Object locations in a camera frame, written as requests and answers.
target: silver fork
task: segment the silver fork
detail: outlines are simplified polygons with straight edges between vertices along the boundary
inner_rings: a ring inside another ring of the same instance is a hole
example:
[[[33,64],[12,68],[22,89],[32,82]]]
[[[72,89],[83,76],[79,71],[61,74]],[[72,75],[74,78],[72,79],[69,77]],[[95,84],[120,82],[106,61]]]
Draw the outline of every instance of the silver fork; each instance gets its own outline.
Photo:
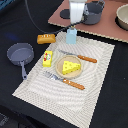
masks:
[[[57,77],[56,75],[54,75],[50,72],[47,72],[47,71],[44,72],[44,76],[46,76],[47,78],[53,79],[53,80],[59,80],[65,84],[71,85],[71,86],[76,87],[81,90],[85,89],[83,85],[77,84],[77,83],[69,81],[67,79],[61,79],[61,78]]]

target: metal container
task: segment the metal container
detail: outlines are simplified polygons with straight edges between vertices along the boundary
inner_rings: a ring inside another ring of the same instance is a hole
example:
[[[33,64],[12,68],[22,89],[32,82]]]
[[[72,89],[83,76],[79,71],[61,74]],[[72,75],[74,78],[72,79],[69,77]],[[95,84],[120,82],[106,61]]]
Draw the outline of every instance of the metal container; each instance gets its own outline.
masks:
[[[103,0],[93,1],[85,4],[84,8],[84,24],[96,24],[101,19],[101,14],[104,8],[105,2]]]
[[[125,30],[128,30],[128,4],[123,5],[117,9],[117,17],[119,24]]]

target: placemat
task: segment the placemat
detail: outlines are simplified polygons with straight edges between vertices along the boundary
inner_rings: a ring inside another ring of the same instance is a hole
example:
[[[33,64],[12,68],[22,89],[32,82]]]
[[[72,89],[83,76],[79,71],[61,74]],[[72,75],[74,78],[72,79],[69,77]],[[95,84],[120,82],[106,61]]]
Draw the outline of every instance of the placemat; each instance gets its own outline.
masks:
[[[56,43],[50,44],[47,49],[53,51],[52,67],[44,68],[42,66],[42,55],[28,74],[27,80],[20,84],[13,96],[50,112],[79,128],[88,128],[114,46],[80,36],[77,36],[76,42],[73,45],[66,44],[66,33],[60,32],[56,37]],[[97,59],[97,64],[82,60],[84,64],[82,74],[80,77],[72,79],[74,82],[83,84],[85,90],[79,90],[60,81],[53,83],[53,80],[44,78],[44,70],[56,74],[54,65],[58,58],[64,56],[57,49]]]

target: black table surface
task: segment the black table surface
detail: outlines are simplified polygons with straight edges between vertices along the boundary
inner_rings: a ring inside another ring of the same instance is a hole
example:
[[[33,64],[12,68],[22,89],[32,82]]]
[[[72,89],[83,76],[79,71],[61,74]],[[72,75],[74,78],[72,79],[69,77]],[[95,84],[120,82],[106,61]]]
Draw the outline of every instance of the black table surface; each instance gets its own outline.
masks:
[[[28,0],[32,18],[38,27],[48,32],[61,29],[48,24],[48,19],[62,2],[63,0]],[[49,46],[37,44],[37,36],[40,34],[43,33],[31,23],[23,0],[0,14],[0,105],[30,116],[51,128],[76,128],[63,119],[12,96],[23,79],[21,67],[14,66],[8,60],[7,50],[16,43],[26,42],[32,45],[35,57],[25,66],[28,74]],[[77,35],[115,45],[90,128],[128,128],[128,44],[81,32]]]

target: wooden fork handle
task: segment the wooden fork handle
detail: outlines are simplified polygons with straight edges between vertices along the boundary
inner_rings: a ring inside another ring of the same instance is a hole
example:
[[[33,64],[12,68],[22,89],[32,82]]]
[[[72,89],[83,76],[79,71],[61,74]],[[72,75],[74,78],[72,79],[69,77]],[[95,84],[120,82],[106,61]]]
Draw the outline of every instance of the wooden fork handle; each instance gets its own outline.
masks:
[[[74,83],[74,82],[69,81],[69,80],[67,80],[67,79],[63,79],[63,82],[64,82],[65,84],[71,85],[71,86],[76,87],[76,88],[81,89],[81,90],[85,89],[83,85]]]
[[[78,58],[80,58],[82,60],[90,61],[90,62],[93,62],[93,63],[97,63],[97,60],[93,59],[93,58],[89,58],[89,57],[85,57],[85,56],[81,56],[81,55],[78,55]]]

